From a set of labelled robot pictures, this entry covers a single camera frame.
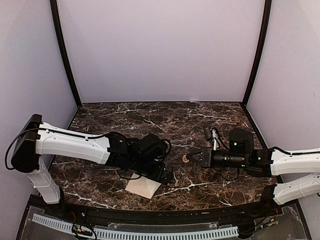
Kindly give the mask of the round brown seal sticker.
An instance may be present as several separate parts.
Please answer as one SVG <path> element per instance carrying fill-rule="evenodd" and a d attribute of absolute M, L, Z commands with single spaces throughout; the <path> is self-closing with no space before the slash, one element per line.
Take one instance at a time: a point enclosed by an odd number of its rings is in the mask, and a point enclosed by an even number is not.
<path fill-rule="evenodd" d="M 186 156 L 186 155 L 184 155 L 184 156 L 182 157 L 182 161 L 183 161 L 184 163 L 188 163 L 188 162 L 189 162 L 189 160 L 187 159 L 187 156 Z"/>

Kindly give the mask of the pink envelope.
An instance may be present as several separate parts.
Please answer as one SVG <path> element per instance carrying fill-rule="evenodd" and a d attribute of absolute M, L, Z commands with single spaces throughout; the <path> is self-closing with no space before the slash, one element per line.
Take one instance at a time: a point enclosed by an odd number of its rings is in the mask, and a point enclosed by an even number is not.
<path fill-rule="evenodd" d="M 141 176 L 139 179 L 135 179 L 137 177 L 139 177 L 139 175 L 135 173 L 132 174 L 132 179 L 129 180 L 125 190 L 141 197 L 151 199 L 154 193 L 161 186 L 161 183 L 150 180 L 144 176 Z"/>

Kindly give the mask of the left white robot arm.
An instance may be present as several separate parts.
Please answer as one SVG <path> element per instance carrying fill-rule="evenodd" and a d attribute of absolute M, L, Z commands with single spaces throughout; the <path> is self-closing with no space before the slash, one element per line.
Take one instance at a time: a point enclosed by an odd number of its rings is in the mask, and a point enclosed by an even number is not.
<path fill-rule="evenodd" d="M 7 170 L 25 174 L 43 200 L 60 218 L 67 218 L 70 206 L 64 202 L 63 190 L 54 182 L 43 155 L 82 159 L 136 174 L 133 180 L 148 179 L 166 185 L 173 177 L 165 159 L 172 145 L 150 133 L 141 139 L 128 138 L 119 132 L 101 135 L 58 128 L 33 114 L 6 150 Z"/>

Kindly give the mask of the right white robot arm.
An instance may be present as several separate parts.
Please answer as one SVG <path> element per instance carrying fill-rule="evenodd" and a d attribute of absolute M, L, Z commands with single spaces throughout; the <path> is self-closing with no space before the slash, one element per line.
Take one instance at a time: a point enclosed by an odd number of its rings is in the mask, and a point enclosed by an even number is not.
<path fill-rule="evenodd" d="M 229 132 L 229 146 L 217 148 L 218 131 L 204 127 L 205 138 L 211 147 L 188 153 L 186 159 L 202 168 L 234 168 L 256 178 L 269 178 L 284 174 L 305 173 L 304 177 L 264 188 L 255 213 L 266 217 L 277 205 L 320 192 L 320 150 L 318 148 L 286 151 L 279 147 L 255 149 L 253 134 L 243 128 Z"/>

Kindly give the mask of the black front table rail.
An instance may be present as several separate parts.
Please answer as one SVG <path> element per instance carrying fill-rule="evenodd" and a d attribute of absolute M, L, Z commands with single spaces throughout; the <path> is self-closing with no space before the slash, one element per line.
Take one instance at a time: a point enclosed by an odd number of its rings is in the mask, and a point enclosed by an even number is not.
<path fill-rule="evenodd" d="M 253 203 L 221 208 L 183 211 L 135 211 L 118 210 L 100 207 L 84 206 L 65 202 L 62 205 L 50 206 L 41 196 L 30 199 L 45 210 L 51 210 L 54 215 L 63 220 L 76 219 L 77 223 L 107 225 L 109 223 L 146 224 L 146 225 L 178 225 L 217 222 L 220 225 L 252 223 L 260 218 L 280 216 L 283 210 L 272 199 Z"/>

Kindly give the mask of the black right frame post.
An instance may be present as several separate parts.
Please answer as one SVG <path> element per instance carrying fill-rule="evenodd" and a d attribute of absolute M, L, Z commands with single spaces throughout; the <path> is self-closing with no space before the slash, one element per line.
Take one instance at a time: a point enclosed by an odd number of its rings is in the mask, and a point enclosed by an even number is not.
<path fill-rule="evenodd" d="M 261 58 L 264 50 L 265 40 L 267 36 L 268 26 L 269 26 L 271 8 L 272 8 L 272 0 L 265 0 L 256 51 L 255 51 L 248 83 L 247 83 L 244 96 L 241 102 L 241 105 L 244 109 L 247 108 L 251 93 L 253 91 L 255 80 L 258 74 L 258 70 L 259 70 L 259 66 L 260 66 L 260 62 L 261 62 Z"/>

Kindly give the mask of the black frame post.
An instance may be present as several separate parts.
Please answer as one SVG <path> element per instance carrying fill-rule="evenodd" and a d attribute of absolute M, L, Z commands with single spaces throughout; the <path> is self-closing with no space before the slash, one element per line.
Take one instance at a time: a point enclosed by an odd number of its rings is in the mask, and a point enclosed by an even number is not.
<path fill-rule="evenodd" d="M 64 40 L 64 35 L 63 35 L 63 30 L 62 30 L 62 25 L 61 25 L 61 20 L 60 20 L 60 15 L 59 15 L 59 9 L 58 9 L 58 1 L 57 0 L 50 0 L 50 8 L 51 8 L 51 15 L 52 15 L 52 20 L 53 20 L 53 25 L 54 25 L 54 30 L 56 34 L 56 39 L 59 47 L 59 52 L 61 55 L 63 67 L 65 70 L 65 74 L 67 77 L 67 81 L 74 99 L 74 102 L 79 108 L 82 105 L 82 101 L 76 86 L 76 81 L 72 72 L 71 64 L 69 61 L 69 56 L 67 53 L 67 48 Z"/>
<path fill-rule="evenodd" d="M 248 83 L 247 83 L 244 96 L 241 102 L 241 105 L 244 109 L 247 108 L 251 93 L 253 91 L 255 80 L 258 74 L 258 70 L 259 70 L 259 66 L 260 66 L 260 62 L 261 62 L 261 58 L 264 50 L 265 40 L 267 36 L 268 26 L 269 26 L 271 8 L 272 8 L 272 0 L 265 0 L 256 51 L 255 51 Z"/>

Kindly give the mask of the black left frame post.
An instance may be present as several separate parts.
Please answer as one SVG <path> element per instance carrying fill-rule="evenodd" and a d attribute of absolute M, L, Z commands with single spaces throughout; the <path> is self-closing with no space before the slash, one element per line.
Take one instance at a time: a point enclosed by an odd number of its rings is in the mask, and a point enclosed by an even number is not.
<path fill-rule="evenodd" d="M 63 30 L 62 30 L 62 25 L 61 25 L 61 20 L 60 20 L 60 15 L 59 15 L 59 9 L 58 9 L 58 1 L 57 0 L 50 0 L 50 8 L 51 8 L 51 15 L 52 15 L 52 20 L 53 20 L 53 25 L 54 25 L 54 30 L 56 34 L 56 39 L 59 47 L 59 52 L 61 55 L 63 67 L 65 70 L 65 74 L 67 77 L 67 81 L 74 99 L 74 102 L 79 108 L 82 105 L 82 101 L 76 86 L 76 81 L 72 72 L 71 64 L 69 61 L 69 56 L 67 53 L 67 48 L 64 40 L 64 35 L 63 35 Z"/>

